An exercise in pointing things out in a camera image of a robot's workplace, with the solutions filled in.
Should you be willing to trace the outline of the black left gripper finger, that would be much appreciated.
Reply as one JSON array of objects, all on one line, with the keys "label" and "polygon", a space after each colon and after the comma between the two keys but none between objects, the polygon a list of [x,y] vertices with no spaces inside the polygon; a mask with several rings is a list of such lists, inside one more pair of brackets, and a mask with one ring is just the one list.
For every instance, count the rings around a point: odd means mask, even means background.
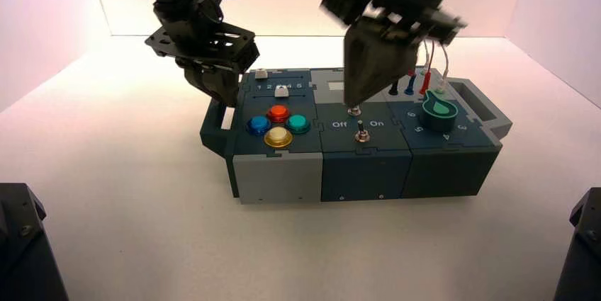
[{"label": "black left gripper finger", "polygon": [[226,69],[214,69],[208,73],[208,90],[213,98],[227,107],[237,106],[239,74]]},{"label": "black left gripper finger", "polygon": [[176,58],[176,64],[178,65],[178,67],[183,69],[184,78],[190,85],[206,93],[211,98],[220,98],[220,96],[215,91],[209,89],[203,83],[203,70],[199,64],[196,64],[195,62],[182,57]]}]

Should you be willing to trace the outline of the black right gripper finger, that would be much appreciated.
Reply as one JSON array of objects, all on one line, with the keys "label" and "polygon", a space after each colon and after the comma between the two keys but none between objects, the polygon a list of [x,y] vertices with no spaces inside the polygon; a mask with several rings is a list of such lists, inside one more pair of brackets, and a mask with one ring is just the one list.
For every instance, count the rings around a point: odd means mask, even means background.
[{"label": "black right gripper finger", "polygon": [[372,18],[360,18],[347,29],[344,37],[344,104],[360,105],[372,98],[378,88],[373,71],[375,43],[378,26]]},{"label": "black right gripper finger", "polygon": [[373,71],[378,88],[383,90],[415,68],[419,40],[394,25],[382,22],[375,24],[378,30],[372,47],[375,57]]}]

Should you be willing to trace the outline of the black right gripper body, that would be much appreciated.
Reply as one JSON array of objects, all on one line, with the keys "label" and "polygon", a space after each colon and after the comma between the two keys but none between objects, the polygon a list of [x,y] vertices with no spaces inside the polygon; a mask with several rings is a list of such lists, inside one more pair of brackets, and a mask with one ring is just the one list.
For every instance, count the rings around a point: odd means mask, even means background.
[{"label": "black right gripper body", "polygon": [[366,7],[379,8],[385,17],[396,14],[393,21],[411,36],[429,38],[449,45],[466,22],[440,8],[442,0],[322,0],[320,5],[345,25],[358,21]]}]

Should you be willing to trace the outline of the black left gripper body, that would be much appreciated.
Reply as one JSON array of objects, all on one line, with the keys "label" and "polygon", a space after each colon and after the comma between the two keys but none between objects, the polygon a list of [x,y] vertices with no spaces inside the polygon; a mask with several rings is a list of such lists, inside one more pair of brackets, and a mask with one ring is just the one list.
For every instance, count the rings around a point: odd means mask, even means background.
[{"label": "black left gripper body", "polygon": [[145,40],[156,55],[171,57],[181,67],[201,65],[208,68],[246,72],[259,57],[255,34],[229,23],[221,23],[200,40],[172,38],[160,28]]}]

